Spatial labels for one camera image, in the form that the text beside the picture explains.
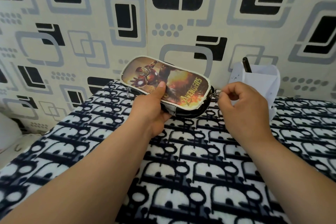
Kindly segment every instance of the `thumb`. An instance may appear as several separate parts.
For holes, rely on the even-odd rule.
[[[151,96],[161,99],[166,92],[165,82],[160,82],[157,88],[150,94]]]
[[[222,112],[226,110],[228,111],[233,108],[230,97],[223,91],[219,94],[219,99],[217,103]]]

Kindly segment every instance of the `fingernail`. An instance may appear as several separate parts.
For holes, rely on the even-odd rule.
[[[158,85],[158,87],[164,87],[165,86],[165,82],[164,81],[161,81]]]

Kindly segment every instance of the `avengers pencil case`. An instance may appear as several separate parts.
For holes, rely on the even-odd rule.
[[[151,93],[161,81],[166,83],[162,109],[173,116],[200,116],[214,93],[210,81],[203,75],[149,56],[134,58],[121,73],[121,82],[136,95]]]

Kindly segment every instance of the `patterned blanket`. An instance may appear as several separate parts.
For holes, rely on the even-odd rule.
[[[0,217],[89,154],[128,117],[134,96],[108,83],[0,171]],[[277,98],[273,135],[336,181],[336,104]],[[213,99],[153,138],[116,222],[289,223]]]

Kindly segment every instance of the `pen holder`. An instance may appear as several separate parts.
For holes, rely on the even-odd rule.
[[[272,107],[280,87],[280,73],[274,65],[251,65],[252,73],[246,73],[242,62],[233,65],[229,83],[243,82],[255,88],[268,103],[269,120],[277,114],[277,109]]]

